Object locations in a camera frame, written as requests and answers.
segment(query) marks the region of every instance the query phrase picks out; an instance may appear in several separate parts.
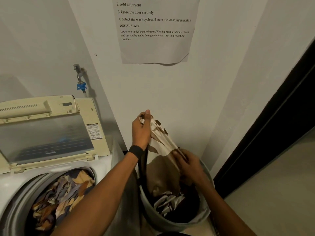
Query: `person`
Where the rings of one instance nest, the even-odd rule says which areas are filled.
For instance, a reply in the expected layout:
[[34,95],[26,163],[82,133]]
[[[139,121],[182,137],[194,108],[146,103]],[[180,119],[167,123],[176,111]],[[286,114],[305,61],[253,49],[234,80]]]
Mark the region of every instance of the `person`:
[[[142,125],[139,116],[144,114],[145,122]],[[132,122],[132,145],[146,149],[151,139],[151,114],[147,110],[142,112]],[[252,236],[255,233],[241,220],[241,218],[228,206],[216,192],[211,181],[204,173],[199,158],[193,153],[181,149],[188,158],[188,162],[175,154],[183,174],[190,177],[204,195],[208,206],[217,223],[221,235]],[[100,236],[111,224],[121,197],[138,158],[128,152],[108,174],[87,194],[61,224],[51,234],[52,236]]]

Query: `open lid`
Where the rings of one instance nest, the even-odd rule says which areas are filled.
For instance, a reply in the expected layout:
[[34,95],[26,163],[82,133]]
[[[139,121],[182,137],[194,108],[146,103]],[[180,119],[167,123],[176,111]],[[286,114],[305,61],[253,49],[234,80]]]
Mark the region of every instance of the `open lid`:
[[110,155],[93,100],[71,95],[0,103],[0,173]]

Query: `washing machine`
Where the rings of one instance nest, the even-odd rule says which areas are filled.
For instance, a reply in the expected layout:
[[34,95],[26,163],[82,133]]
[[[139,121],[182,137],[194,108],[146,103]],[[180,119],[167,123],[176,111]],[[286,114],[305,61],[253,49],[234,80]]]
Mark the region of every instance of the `washing machine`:
[[[59,176],[84,169],[97,184],[123,157],[116,141],[105,136],[90,98],[0,103],[0,235],[31,235],[31,206]],[[140,236],[135,174],[105,235]]]

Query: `washing machine drum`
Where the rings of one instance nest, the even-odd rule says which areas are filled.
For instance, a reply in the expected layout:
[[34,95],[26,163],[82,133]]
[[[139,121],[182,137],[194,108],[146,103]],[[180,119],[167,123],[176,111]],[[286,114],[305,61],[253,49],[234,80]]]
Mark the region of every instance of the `washing machine drum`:
[[[91,176],[91,169],[84,168]],[[26,236],[26,235],[50,235],[53,230],[46,232],[35,230],[36,220],[32,217],[32,205],[46,188],[65,172],[48,173],[39,175],[29,180],[15,194],[7,206],[0,220],[1,233],[3,236]]]

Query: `person's left hand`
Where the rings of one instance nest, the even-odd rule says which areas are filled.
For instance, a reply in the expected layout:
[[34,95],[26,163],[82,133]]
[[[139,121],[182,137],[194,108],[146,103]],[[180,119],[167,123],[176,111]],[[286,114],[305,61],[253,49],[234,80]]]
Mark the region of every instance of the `person's left hand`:
[[[140,115],[144,114],[144,124],[140,123]],[[145,150],[151,139],[151,113],[150,110],[142,112],[132,122],[132,145],[139,146]]]

